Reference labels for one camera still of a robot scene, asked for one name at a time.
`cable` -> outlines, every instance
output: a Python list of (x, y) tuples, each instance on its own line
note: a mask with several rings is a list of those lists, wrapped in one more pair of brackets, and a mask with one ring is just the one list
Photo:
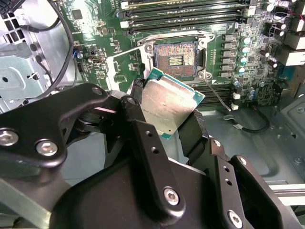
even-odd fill
[(228, 110), (231, 111), (231, 108), (228, 107), (224, 101), (221, 99), (221, 97), (218, 95), (218, 93), (210, 86), (210, 84), (208, 83), (207, 80), (204, 79), (204, 82), (206, 83), (206, 85), (211, 89), (211, 91), (216, 95), (216, 97), (218, 98), (218, 100), (220, 101), (220, 103)]
[(263, 132), (265, 130), (267, 130), (269, 127), (270, 127), (270, 121), (269, 119), (266, 117), (266, 115), (264, 115), (260, 110), (258, 110), (256, 107), (252, 107), (253, 110), (255, 110), (257, 112), (257, 114), (262, 118), (264, 119), (265, 121), (265, 125), (260, 128), (260, 129), (257, 129), (257, 130), (253, 130), (253, 129), (248, 129), (248, 128), (245, 128), (243, 127), (242, 125), (240, 125), (234, 118), (233, 115), (226, 115), (224, 116), (224, 120), (225, 121), (230, 121), (233, 123), (233, 126), (236, 128), (236, 129), (241, 129), (242, 131), (245, 131), (245, 132), (248, 132), (248, 133), (252, 133), (252, 134), (256, 134), (256, 133), (260, 133), (260, 132)]
[(67, 22), (65, 21), (65, 19), (63, 18), (63, 16), (61, 15), (61, 12), (59, 11), (58, 7), (55, 5), (55, 3), (53, 3), (51, 0), (48, 0), (49, 4), (52, 6), (52, 8), (54, 9), (55, 13), (57, 14), (59, 20), (61, 21), (66, 33), (67, 33), (67, 37), (68, 37), (68, 41), (69, 41), (69, 49), (66, 55), (66, 58), (63, 62), (62, 68), (58, 73), (58, 76), (56, 77), (56, 79), (54, 80), (53, 84), (41, 95), (39, 95), (38, 97), (36, 97), (35, 99), (42, 99), (46, 96), (48, 96), (53, 90), (56, 89), (56, 87), (58, 86), (58, 84), (62, 81), (67, 69), (68, 69), (68, 65), (70, 62), (70, 59), (72, 57), (72, 52), (73, 52), (73, 36), (72, 33), (69, 29), (69, 26), (67, 24)]
[(58, 25), (58, 23), (59, 23), (60, 21), (61, 21), (61, 20), (60, 20), (59, 18), (57, 18), (57, 19), (55, 20), (55, 22), (54, 22), (51, 26), (49, 26), (49, 27), (47, 27), (47, 28), (44, 28), (44, 29), (38, 29), (38, 28), (36, 28), (36, 27), (34, 27), (34, 26), (30, 26), (30, 25), (21, 25), (20, 28), (22, 28), (22, 29), (24, 29), (24, 30), (27, 30), (27, 31), (30, 31), (30, 32), (35, 32), (35, 33), (45, 32), (45, 31), (49, 31), (49, 30), (54, 29), (54, 28)]
[(51, 84), (53, 84), (53, 78), (51, 76), (51, 73), (48, 71), (48, 69), (42, 64), (42, 58), (41, 56), (36, 56), (35, 57), (36, 62), (39, 64), (39, 66), (46, 72), (46, 74), (48, 75)]
[(73, 81), (73, 84), (71, 85), (71, 87), (74, 87), (76, 85), (76, 82), (77, 82), (77, 72), (78, 72), (78, 67), (77, 67), (76, 59), (73, 59), (73, 62), (74, 62), (75, 77), (74, 77), (74, 81)]

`black cable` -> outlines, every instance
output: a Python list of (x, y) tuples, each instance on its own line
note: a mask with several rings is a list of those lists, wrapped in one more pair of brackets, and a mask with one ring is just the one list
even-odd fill
[(252, 134), (260, 133), (260, 132), (263, 132), (263, 131), (267, 130), (267, 129), (270, 127), (270, 121), (269, 121), (269, 119), (266, 117), (266, 115), (264, 115), (264, 114), (263, 114), (260, 110), (258, 110), (256, 107), (252, 107), (252, 109), (255, 110), (255, 111), (258, 113), (258, 115), (259, 115), (262, 119), (264, 119), (264, 121), (265, 121), (265, 125), (264, 125), (262, 128), (260, 128), (260, 129), (253, 130), (253, 129), (248, 129), (248, 128), (243, 127), (242, 125), (240, 125), (240, 124), (234, 119), (234, 116), (233, 116), (233, 115), (226, 115), (226, 116), (224, 117), (224, 120), (232, 122), (232, 123), (233, 123), (233, 126), (234, 126), (235, 128), (241, 129), (241, 130), (243, 130), (243, 131), (245, 131), (245, 132), (252, 133)]
[(35, 57), (36, 62), (39, 64), (39, 66), (46, 72), (46, 74), (48, 75), (51, 84), (53, 84), (53, 78), (51, 76), (51, 73), (48, 71), (48, 69), (42, 64), (42, 58), (40, 56), (36, 56)]
[(63, 16), (61, 15), (61, 12), (59, 11), (58, 7), (55, 5), (55, 3), (53, 3), (51, 0), (48, 0), (49, 4), (51, 5), (51, 7), (54, 9), (55, 13), (57, 14), (59, 20), (61, 21), (66, 33), (67, 33), (67, 37), (68, 37), (68, 41), (69, 41), (69, 49), (66, 55), (66, 58), (63, 62), (62, 68), (58, 73), (58, 76), (56, 77), (56, 79), (54, 80), (53, 84), (41, 95), (39, 95), (38, 97), (36, 97), (35, 99), (42, 99), (46, 96), (48, 96), (52, 91), (54, 91), (56, 89), (56, 87), (58, 86), (58, 84), (62, 81), (67, 69), (68, 69), (68, 65), (70, 62), (70, 59), (72, 57), (72, 52), (73, 52), (73, 36), (72, 33), (69, 29), (69, 26), (67, 24), (67, 22), (65, 21), (65, 19), (63, 18)]
[(24, 30), (27, 30), (27, 31), (30, 31), (30, 32), (35, 32), (35, 33), (45, 32), (45, 31), (49, 31), (49, 30), (54, 29), (54, 28), (58, 25), (58, 23), (59, 23), (60, 21), (61, 21), (61, 20), (60, 20), (59, 18), (57, 18), (57, 19), (55, 20), (55, 22), (54, 22), (51, 26), (49, 26), (49, 27), (47, 27), (47, 28), (44, 28), (44, 29), (38, 29), (38, 28), (36, 28), (36, 27), (34, 27), (34, 26), (30, 26), (30, 25), (21, 25), (20, 28), (22, 28), (22, 29), (24, 29)]
[(245, 131), (245, 132), (248, 132), (248, 133), (260, 133), (260, 132), (263, 132), (265, 130), (267, 130), (269, 127), (270, 127), (270, 121), (269, 119), (266, 117), (266, 115), (264, 115), (260, 110), (258, 110), (256, 107), (253, 108), (257, 114), (262, 118), (264, 119), (265, 121), (265, 126), (258, 129), (258, 130), (252, 130), (252, 129), (248, 129), (248, 128), (245, 128), (243, 127), (242, 130)]

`ram slot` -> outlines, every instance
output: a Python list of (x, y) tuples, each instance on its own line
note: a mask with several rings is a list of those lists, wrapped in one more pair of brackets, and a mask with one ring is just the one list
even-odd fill
[(229, 3), (229, 4), (209, 4), (201, 5), (196, 7), (185, 7), (185, 8), (174, 8), (170, 10), (157, 10), (148, 12), (126, 12), (124, 19), (132, 20), (142, 20), (145, 18), (170, 18), (175, 16), (192, 16), (197, 14), (202, 14), (204, 12), (209, 12), (212, 10), (231, 10), (231, 9), (243, 9), (244, 5), (239, 3)]
[(224, 12), (223, 10), (213, 12), (212, 14), (196, 15), (195, 17), (172, 17), (170, 19), (153, 19), (153, 20), (142, 20), (142, 21), (130, 21), (128, 24), (123, 25), (122, 28), (139, 28), (139, 27), (150, 27), (150, 28), (164, 28), (164, 26), (172, 27), (177, 24), (186, 25), (192, 23), (204, 23), (204, 21), (217, 20), (223, 18), (231, 18), (240, 16), (236, 10), (232, 12)]
[(134, 10), (134, 9), (145, 9), (145, 8), (154, 8), (154, 7), (162, 7), (162, 6), (174, 6), (181, 4), (200, 4), (205, 1), (210, 0), (163, 0), (163, 1), (144, 1), (142, 3), (129, 3), (127, 1), (121, 2), (122, 10)]
[[(232, 84), (219, 84), (219, 85), (212, 85), (212, 88), (217, 92), (217, 94), (221, 97), (225, 104), (229, 105), (231, 101), (232, 91)], [(211, 91), (211, 89), (204, 85), (194, 87), (195, 90), (203, 93), (205, 95), (204, 100), (199, 104), (198, 107), (209, 107), (209, 106), (218, 106), (221, 105), (219, 99)]]
[(235, 22), (236, 19), (237, 19), (236, 16), (228, 16), (228, 17), (224, 17), (224, 18), (210, 19), (210, 20), (205, 20), (205, 21), (191, 21), (188, 23), (180, 22), (180, 23), (170, 24), (168, 26), (164, 26), (164, 25), (146, 26), (146, 27), (129, 29), (127, 31), (127, 34), (128, 35), (136, 35), (136, 34), (138, 35), (141, 33), (151, 32), (153, 30), (158, 30), (159, 33), (162, 33), (162, 32), (168, 32), (169, 28), (171, 30), (174, 30), (174, 29), (194, 30), (197, 28), (201, 28), (204, 25), (215, 25), (215, 24)]

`capacitor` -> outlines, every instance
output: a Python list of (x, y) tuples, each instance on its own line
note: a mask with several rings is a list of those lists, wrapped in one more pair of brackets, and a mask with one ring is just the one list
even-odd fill
[(254, 95), (255, 94), (255, 89), (253, 87), (250, 87), (248, 89), (248, 92), (249, 92), (250, 95)]
[(239, 49), (242, 53), (248, 53), (249, 52), (249, 48), (248, 47), (246, 47), (246, 46), (242, 46), (242, 47), (240, 47), (240, 49)]
[(84, 55), (81, 52), (78, 52), (76, 54), (77, 59), (82, 59), (84, 57)]
[(283, 30), (278, 30), (278, 29), (274, 30), (274, 34), (279, 35), (280, 37), (282, 37), (284, 35), (284, 33), (285, 32)]
[(273, 9), (275, 8), (275, 6), (273, 4), (267, 3), (264, 5), (264, 10), (267, 12), (271, 12), (273, 11)]
[(259, 52), (262, 56), (264, 56), (264, 57), (268, 57), (268, 56), (270, 56), (270, 53), (269, 52), (267, 52), (267, 51), (265, 51), (265, 50), (261, 50), (260, 52)]
[(238, 66), (238, 67), (236, 68), (236, 70), (237, 70), (240, 74), (243, 74), (243, 73), (246, 71), (246, 69), (245, 69), (243, 66)]
[(233, 84), (234, 84), (234, 86), (239, 86), (240, 82), (236, 78), (234, 78), (233, 79)]
[(247, 44), (250, 44), (251, 38), (250, 38), (250, 37), (247, 37), (247, 36), (243, 36), (243, 37), (241, 38), (241, 41), (242, 41), (245, 45), (247, 45)]
[(247, 63), (247, 58), (245, 58), (244, 56), (240, 56), (238, 57), (238, 60), (241, 64), (246, 64)]
[(265, 82), (264, 82), (264, 81), (261, 81), (258, 85), (259, 85), (260, 87), (265, 87)]
[(277, 63), (274, 62), (274, 61), (268, 61), (268, 64), (273, 67), (273, 68), (276, 68), (277, 67)]
[(280, 30), (284, 30), (284, 29), (286, 29), (286, 27), (287, 27), (286, 24), (280, 23), (280, 22), (276, 23), (275, 26), (276, 26), (277, 28), (279, 28)]

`motherboard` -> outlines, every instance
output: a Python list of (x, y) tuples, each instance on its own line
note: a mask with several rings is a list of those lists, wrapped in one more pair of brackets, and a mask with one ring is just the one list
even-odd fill
[(72, 31), (83, 80), (105, 90), (126, 92), (156, 67), (205, 94), (203, 109), (220, 105), (206, 83), (235, 108), (274, 105), (305, 61), (305, 7), (295, 0), (56, 3)]

